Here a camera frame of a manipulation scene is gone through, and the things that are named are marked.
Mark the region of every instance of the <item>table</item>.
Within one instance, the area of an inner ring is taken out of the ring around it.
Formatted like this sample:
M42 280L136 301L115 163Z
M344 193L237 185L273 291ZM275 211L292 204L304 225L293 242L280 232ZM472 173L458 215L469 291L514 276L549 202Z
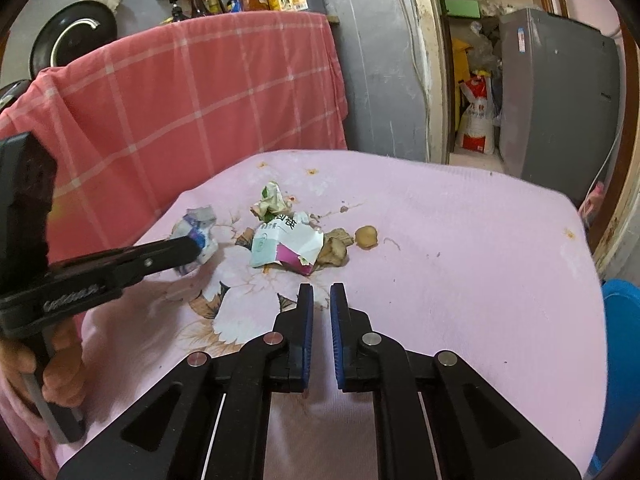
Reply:
M270 180L324 231L372 224L379 245L351 246L344 267L309 278L250 268L236 238L257 226L249 207ZM90 437L191 351L217 356L268 332L284 300L311 283L310 387L273 397L265 478L376 478L371 396L342 394L335 383L328 292L344 282L375 330L412 351L460 354L586 471L606 394L604 311L565 197L471 168L355 152L265 153L185 192L140 241L166 237L187 208L209 204L220 249L208 264L183 280L157 274L84 320ZM193 301L201 291L214 298L221 282L222 303ZM74 451L61 447L58 457Z

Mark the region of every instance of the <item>pink checkered cloth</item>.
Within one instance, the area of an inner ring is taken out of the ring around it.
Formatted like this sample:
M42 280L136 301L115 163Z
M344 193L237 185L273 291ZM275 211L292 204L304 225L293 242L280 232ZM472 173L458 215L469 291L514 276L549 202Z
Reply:
M0 116L0 138L33 131L58 160L58 261L132 244L181 192L255 153L345 149L346 114L326 18L247 12L156 27L41 72ZM46 428L1 374L0 414L55 476Z

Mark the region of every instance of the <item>gray refrigerator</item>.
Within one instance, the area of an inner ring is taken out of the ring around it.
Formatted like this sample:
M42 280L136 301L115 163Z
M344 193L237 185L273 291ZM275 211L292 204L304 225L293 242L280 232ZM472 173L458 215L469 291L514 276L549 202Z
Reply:
M593 27L536 9L502 16L500 38L498 145L506 173L578 206L616 137L616 44Z

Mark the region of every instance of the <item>crumpled plastic wrapper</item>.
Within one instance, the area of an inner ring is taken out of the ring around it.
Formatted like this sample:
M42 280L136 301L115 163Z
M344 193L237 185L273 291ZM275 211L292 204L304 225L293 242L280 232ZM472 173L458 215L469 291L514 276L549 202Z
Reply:
M284 200L276 182L269 182L262 189L262 198L251 207L251 212L262 222L270 222L277 215L289 212L291 203Z
M279 214L256 229L251 246L251 266L281 264L308 276L314 270L323 243L324 234L309 225L305 212L292 216Z
M216 224L216 215L211 206L187 209L187 214L174 225L169 238L188 236L195 240L200 248L200 254L190 264L175 267L181 276L197 270L208 262L218 250L218 241L213 237L212 227Z

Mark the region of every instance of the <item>metal screw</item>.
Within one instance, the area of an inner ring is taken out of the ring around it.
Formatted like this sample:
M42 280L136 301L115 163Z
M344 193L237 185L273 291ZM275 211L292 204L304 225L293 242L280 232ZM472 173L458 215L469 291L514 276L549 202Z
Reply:
M198 366L202 366L207 362L207 354L205 354L204 352L194 352L193 354L189 354L189 357L187 357L187 362L189 366L197 368Z
M262 340L267 345L279 345L284 340L284 336L280 332L269 332L265 334Z
M376 334L375 332L367 332L364 336L362 336L362 342L368 346L379 345L382 341L380 334Z
M458 356L453 352L449 352L449 350L445 350L438 354L438 361L440 361L440 364L443 366L453 366L458 362Z

